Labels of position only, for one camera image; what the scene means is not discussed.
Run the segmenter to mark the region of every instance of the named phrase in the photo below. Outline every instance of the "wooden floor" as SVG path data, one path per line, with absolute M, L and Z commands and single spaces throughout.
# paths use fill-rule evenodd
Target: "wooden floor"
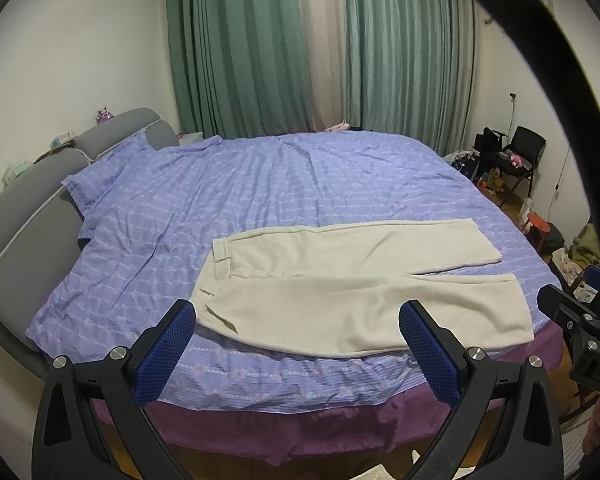
M 501 197 L 493 196 L 484 190 L 482 192 L 490 200 L 500 205 Z M 522 200 L 515 196 L 504 205 L 502 211 L 511 221 L 516 223 L 521 205 Z M 549 372 L 558 412 L 561 415 L 571 411 L 578 405 L 578 401 L 575 400 L 576 384 L 568 376 L 570 368 L 571 361 L 566 347 L 564 347 L 560 367 Z M 475 465 L 480 458 L 491 430 L 497 422 L 497 417 L 498 410 L 487 413 L 474 444 L 464 459 L 463 466 Z M 115 428 L 104 425 L 104 433 L 122 471 L 135 478 L 141 478 L 126 453 Z M 429 442 L 430 439 L 425 439 L 405 444 L 391 453 L 370 450 L 324 458 L 293 460 L 280 467 L 270 466 L 256 459 L 205 453 L 177 446 L 173 446 L 171 449 L 173 449 L 180 463 L 196 480 L 292 480 L 302 472 L 315 472 L 323 480 L 348 480 L 379 463 L 384 465 L 389 474 L 399 479 L 406 475 L 412 465 L 411 451 L 415 449 L 422 454 Z

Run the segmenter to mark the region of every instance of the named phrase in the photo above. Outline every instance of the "human hand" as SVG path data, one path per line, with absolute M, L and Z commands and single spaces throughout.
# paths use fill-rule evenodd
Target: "human hand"
M 585 455 L 591 454 L 600 446 L 600 398 L 593 407 L 593 416 L 589 421 L 587 434 L 582 441 L 582 451 Z

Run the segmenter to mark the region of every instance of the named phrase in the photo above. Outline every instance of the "white wall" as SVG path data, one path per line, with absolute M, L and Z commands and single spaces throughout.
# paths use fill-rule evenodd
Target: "white wall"
M 0 455 L 18 478 L 31 478 L 31 447 L 43 382 L 0 346 Z
M 578 56 L 600 104 L 600 22 L 584 0 L 553 1 L 555 19 Z M 479 19 L 485 17 L 483 11 L 478 15 Z M 567 153 L 567 140 L 544 91 L 498 25 L 479 25 L 478 38 L 478 69 L 466 143 L 471 145 L 474 135 L 485 126 L 506 132 L 511 114 L 509 93 L 517 94 L 514 130 L 520 124 L 547 140 L 532 195 L 536 211 L 547 218 Z M 526 197 L 526 183 L 520 184 L 519 189 L 520 195 Z M 570 155 L 550 221 L 570 242 L 588 217 L 580 175 Z
M 177 130 L 164 0 L 11 0 L 0 14 L 0 179 L 55 136 L 149 107 Z

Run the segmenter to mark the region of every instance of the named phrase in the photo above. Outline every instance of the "red stool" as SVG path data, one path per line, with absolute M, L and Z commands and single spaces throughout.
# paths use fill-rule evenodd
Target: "red stool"
M 546 240 L 546 236 L 549 234 L 549 231 L 551 231 L 551 226 L 547 222 L 545 222 L 540 217 L 540 215 L 538 215 L 537 213 L 529 213 L 529 215 L 526 217 L 525 224 L 522 226 L 522 232 L 525 231 L 526 226 L 529 225 L 529 223 L 533 227 L 535 227 L 536 230 L 538 230 L 538 233 L 540 235 L 539 240 L 536 242 L 536 246 L 535 246 L 536 252 L 538 252 L 538 254 L 540 254 L 540 251 L 542 250 L 542 245 L 544 244 L 544 241 Z M 527 238 L 533 245 L 534 241 L 530 235 L 531 235 L 531 231 L 529 231 Z

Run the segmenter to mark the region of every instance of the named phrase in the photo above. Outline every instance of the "beige pants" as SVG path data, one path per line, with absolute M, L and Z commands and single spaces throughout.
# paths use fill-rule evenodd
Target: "beige pants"
M 465 347 L 499 349 L 534 337 L 512 274 L 416 274 L 501 258 L 470 219 L 264 228 L 214 240 L 191 300 L 215 332 L 293 354 L 404 349 L 398 311 L 408 300 Z

